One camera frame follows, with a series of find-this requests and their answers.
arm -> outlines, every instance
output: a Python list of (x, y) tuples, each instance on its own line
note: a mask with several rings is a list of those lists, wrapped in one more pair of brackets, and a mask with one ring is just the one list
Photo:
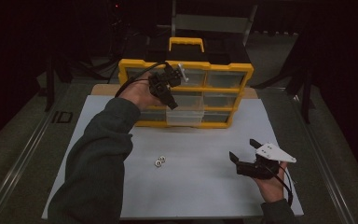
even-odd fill
[(48, 207), (53, 223), (118, 223), (129, 134), (148, 105), (160, 105), (147, 81), (131, 84), (87, 126), (68, 155), (65, 182)]
[[(284, 169), (286, 169), (287, 162), (281, 162), (281, 167), (278, 177), (284, 179)], [(276, 179), (256, 179), (261, 196), (265, 203), (261, 204), (264, 219), (266, 223), (286, 224), (299, 223), (290, 208), (289, 204), (283, 197), (283, 185)]]

toolbox handle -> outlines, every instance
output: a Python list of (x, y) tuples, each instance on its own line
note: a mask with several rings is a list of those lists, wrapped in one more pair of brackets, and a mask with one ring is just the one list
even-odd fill
[(172, 44), (200, 45), (201, 52), (204, 52), (201, 38), (170, 37), (170, 51), (171, 51)]

metal nut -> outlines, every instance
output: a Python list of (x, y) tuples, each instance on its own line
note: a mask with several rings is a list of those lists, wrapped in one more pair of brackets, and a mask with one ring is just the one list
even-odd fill
[(155, 162), (155, 166), (157, 166), (157, 167), (160, 167), (161, 164), (162, 164), (161, 161), (156, 161), (156, 162)]
[(158, 158), (158, 160), (161, 161), (162, 163), (164, 163), (164, 162), (165, 162), (165, 157), (164, 157), (164, 156), (160, 156), (160, 157)]

table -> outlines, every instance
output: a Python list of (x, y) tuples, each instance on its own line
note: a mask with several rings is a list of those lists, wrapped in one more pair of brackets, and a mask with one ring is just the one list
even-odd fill
[[(113, 93), (115, 89), (100, 85), (94, 90)], [(111, 98), (88, 96), (66, 155)], [(250, 138), (278, 145), (261, 100), (243, 99), (228, 129), (136, 127), (131, 133), (134, 148), (125, 161), (122, 219), (262, 216), (259, 205), (263, 199), (256, 184), (249, 177), (238, 176), (228, 158), (232, 151), (252, 162), (255, 149), (249, 146)], [(66, 155), (49, 198), (63, 183)], [(157, 168), (154, 162), (160, 155), (167, 161)], [(296, 215), (303, 215), (295, 189), (294, 195), (292, 209)], [(47, 218), (47, 208), (42, 218)]]

yellow toolbox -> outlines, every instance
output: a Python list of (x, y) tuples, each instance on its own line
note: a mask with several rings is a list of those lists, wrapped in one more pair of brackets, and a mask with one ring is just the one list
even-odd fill
[[(167, 48), (160, 48), (157, 54), (156, 48), (149, 48), (144, 54), (132, 52), (127, 58), (124, 54), (118, 64), (121, 85), (158, 61), (165, 61), (174, 68), (180, 63), (189, 79), (171, 88), (178, 107), (170, 110), (166, 106), (151, 106), (142, 112), (136, 126), (228, 128), (244, 95), (245, 84), (254, 71), (243, 45), (226, 41), (228, 49), (216, 51), (211, 48), (213, 43), (205, 46), (201, 38), (171, 37), (167, 42)], [(147, 52), (155, 58), (148, 58)], [(150, 72), (162, 73), (163, 67), (157, 66)]]

